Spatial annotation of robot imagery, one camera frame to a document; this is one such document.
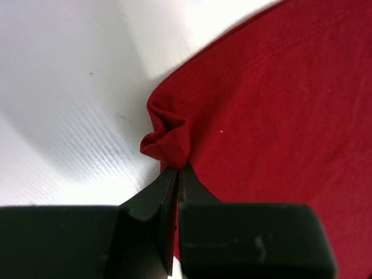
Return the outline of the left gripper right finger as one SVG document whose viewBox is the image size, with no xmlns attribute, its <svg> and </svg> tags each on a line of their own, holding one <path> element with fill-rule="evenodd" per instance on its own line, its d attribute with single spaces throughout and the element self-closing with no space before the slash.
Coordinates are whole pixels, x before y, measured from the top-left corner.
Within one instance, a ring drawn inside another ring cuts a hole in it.
<svg viewBox="0 0 372 279">
<path fill-rule="evenodd" d="M 295 203 L 224 203 L 190 164 L 179 176 L 181 269 L 187 278 L 335 278 L 315 212 Z"/>
</svg>

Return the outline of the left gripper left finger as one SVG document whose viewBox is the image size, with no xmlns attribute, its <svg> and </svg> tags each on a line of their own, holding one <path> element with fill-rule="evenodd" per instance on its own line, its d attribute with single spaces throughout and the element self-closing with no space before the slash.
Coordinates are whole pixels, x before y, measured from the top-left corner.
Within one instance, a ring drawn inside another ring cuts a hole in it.
<svg viewBox="0 0 372 279">
<path fill-rule="evenodd" d="M 1 207 L 2 278 L 167 278 L 178 173 L 119 206 Z"/>
</svg>

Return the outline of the red t shirt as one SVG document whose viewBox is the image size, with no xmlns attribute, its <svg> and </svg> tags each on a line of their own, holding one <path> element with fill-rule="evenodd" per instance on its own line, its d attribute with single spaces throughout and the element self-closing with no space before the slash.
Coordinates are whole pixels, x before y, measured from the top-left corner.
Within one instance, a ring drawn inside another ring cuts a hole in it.
<svg viewBox="0 0 372 279">
<path fill-rule="evenodd" d="M 152 93 L 140 150 L 222 201 L 299 202 L 341 278 L 371 277 L 371 2 L 281 1 Z"/>
</svg>

